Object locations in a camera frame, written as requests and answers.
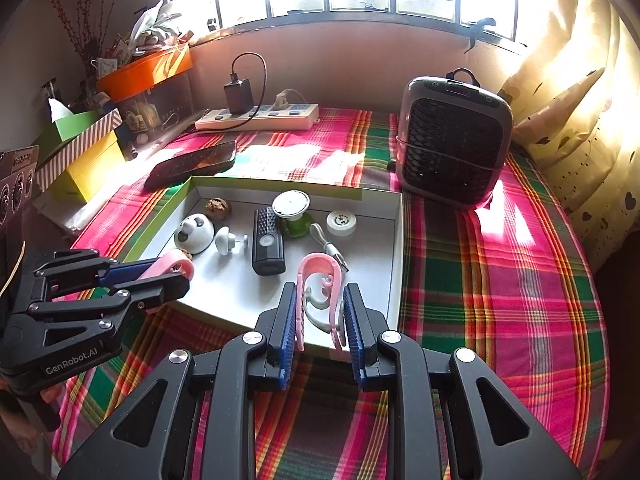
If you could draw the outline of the red plaid tablecloth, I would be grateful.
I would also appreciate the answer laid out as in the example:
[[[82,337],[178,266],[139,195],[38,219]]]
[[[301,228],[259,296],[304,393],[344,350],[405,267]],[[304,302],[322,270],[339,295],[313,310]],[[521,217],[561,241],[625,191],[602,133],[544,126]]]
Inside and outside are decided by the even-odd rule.
[[[322,108],[306,132],[239,134],[239,152],[256,162],[240,174],[399,191],[386,171],[396,134],[393,114]],[[72,247],[123,259],[176,192],[143,192],[142,180],[121,188]],[[476,212],[404,195],[399,331],[441,352],[474,349],[588,479],[610,390],[591,271],[527,156],[512,151],[494,197]],[[230,337],[168,307],[137,316],[120,356],[66,382],[53,459],[63,466],[170,350],[214,350]],[[349,366],[303,356],[291,388],[261,394],[256,408],[257,479],[384,479],[387,394],[359,392]]]

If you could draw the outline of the white power strip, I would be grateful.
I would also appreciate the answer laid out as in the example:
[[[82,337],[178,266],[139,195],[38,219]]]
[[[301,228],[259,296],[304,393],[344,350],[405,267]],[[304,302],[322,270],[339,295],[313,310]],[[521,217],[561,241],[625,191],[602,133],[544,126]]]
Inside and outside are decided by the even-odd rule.
[[[210,110],[194,122],[194,127],[196,130],[214,131],[308,130],[319,121],[318,104],[290,104],[283,110],[262,105],[250,119],[254,111],[253,108],[245,114],[231,114],[228,108]]]

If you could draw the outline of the black smartphone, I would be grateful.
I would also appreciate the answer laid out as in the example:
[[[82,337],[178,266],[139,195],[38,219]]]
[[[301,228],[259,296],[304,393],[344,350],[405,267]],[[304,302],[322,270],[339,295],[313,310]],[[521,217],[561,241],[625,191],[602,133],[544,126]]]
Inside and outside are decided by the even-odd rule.
[[[146,192],[186,182],[193,176],[214,176],[233,167],[236,143],[224,142],[178,155],[157,164],[146,178],[143,188]]]

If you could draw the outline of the plant on shelf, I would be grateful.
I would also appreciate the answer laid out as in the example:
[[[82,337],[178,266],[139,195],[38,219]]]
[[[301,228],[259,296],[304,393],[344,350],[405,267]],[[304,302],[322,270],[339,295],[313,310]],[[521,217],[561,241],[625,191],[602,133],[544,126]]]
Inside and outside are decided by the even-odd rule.
[[[107,58],[114,58],[119,66],[124,66],[134,58],[187,44],[193,37],[194,31],[180,2],[159,1],[139,15],[126,38],[118,35],[105,54]]]

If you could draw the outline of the walnut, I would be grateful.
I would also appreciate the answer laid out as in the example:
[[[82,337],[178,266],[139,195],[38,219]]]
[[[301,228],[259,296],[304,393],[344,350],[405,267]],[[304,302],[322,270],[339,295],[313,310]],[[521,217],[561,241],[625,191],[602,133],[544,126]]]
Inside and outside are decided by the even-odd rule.
[[[212,221],[224,221],[231,216],[232,207],[223,198],[214,197],[205,205],[205,214]]]
[[[190,252],[188,252],[187,250],[182,249],[182,248],[179,248],[179,250],[180,250],[180,252],[183,253],[183,255],[186,256],[186,258],[188,258],[191,261],[193,260],[193,255]]]

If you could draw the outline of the black remote device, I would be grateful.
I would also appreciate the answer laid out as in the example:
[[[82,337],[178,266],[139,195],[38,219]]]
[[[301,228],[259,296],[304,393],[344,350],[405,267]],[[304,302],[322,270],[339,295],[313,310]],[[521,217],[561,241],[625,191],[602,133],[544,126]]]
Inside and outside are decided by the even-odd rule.
[[[254,211],[252,268],[260,276],[285,272],[284,243],[279,218],[271,207]]]

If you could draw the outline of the white panda toy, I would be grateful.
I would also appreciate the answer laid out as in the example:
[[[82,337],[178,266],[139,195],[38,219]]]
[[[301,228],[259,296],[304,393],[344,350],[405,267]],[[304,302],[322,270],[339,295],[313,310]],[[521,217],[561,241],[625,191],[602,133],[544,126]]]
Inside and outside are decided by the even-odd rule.
[[[213,243],[215,228],[205,214],[190,214],[174,233],[176,247],[191,255],[204,252]]]

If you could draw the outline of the pink silicone pouch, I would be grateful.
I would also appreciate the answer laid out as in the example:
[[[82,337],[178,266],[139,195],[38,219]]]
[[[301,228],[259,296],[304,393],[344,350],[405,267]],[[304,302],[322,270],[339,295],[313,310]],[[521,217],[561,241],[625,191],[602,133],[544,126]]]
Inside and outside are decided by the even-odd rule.
[[[157,258],[139,276],[139,280],[144,280],[145,278],[156,278],[157,276],[171,273],[180,273],[189,281],[193,278],[193,262],[179,249],[172,250],[171,252],[165,252],[160,256],[160,258]]]

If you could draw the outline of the white green suction cup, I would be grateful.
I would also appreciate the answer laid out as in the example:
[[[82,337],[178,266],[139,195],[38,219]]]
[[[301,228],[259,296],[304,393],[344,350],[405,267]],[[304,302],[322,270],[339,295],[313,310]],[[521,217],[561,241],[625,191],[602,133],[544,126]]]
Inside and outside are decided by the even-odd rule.
[[[310,197],[299,190],[288,190],[280,193],[272,202],[271,207],[280,221],[283,235],[289,238],[299,238],[309,233],[314,219],[308,212]]]

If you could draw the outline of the brown patterned box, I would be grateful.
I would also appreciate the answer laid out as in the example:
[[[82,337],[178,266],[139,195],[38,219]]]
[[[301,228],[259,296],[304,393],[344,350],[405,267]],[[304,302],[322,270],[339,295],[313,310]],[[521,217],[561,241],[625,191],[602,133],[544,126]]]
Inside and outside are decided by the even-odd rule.
[[[38,157],[37,145],[1,153],[0,226],[2,228],[6,228],[32,198]]]

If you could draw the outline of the black charger adapter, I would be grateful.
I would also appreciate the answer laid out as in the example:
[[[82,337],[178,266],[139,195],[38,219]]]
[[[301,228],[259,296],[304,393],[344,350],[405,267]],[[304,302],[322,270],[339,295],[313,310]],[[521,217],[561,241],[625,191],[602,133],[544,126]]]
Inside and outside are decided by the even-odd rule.
[[[250,81],[241,79],[237,73],[230,74],[230,81],[224,85],[224,96],[227,100],[229,113],[242,115],[254,107],[254,98]]]

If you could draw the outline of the white round tape roll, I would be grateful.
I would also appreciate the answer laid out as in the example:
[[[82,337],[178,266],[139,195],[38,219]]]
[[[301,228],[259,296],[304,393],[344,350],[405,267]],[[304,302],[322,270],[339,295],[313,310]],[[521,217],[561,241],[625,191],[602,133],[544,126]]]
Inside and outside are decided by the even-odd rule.
[[[348,210],[334,210],[326,216],[326,228],[335,237],[349,238],[357,229],[357,217]]]

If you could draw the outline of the grey portable fan heater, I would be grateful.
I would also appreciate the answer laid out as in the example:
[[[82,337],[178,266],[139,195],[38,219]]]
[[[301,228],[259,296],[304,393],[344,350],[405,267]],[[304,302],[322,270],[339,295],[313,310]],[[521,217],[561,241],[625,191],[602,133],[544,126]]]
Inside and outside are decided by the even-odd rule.
[[[411,79],[392,162],[404,190],[459,209],[491,201],[512,139],[510,105],[466,67]]]

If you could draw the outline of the pink green clip holder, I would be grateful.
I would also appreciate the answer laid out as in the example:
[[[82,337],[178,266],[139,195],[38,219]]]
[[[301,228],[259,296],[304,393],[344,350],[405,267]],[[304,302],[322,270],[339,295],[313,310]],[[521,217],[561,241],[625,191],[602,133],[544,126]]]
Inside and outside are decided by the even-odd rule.
[[[334,348],[346,344],[342,307],[343,271],[337,261],[323,252],[312,252],[300,262],[296,280],[295,341],[304,350],[305,321],[329,334]]]

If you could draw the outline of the white knob hook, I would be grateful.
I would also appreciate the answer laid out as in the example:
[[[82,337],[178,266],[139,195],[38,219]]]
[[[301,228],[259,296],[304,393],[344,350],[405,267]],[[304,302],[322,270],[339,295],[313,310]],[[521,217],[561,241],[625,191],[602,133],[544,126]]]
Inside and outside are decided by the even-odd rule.
[[[219,228],[214,236],[214,245],[222,256],[232,255],[236,246],[245,246],[247,243],[248,236],[246,234],[236,235],[230,231],[228,226]]]

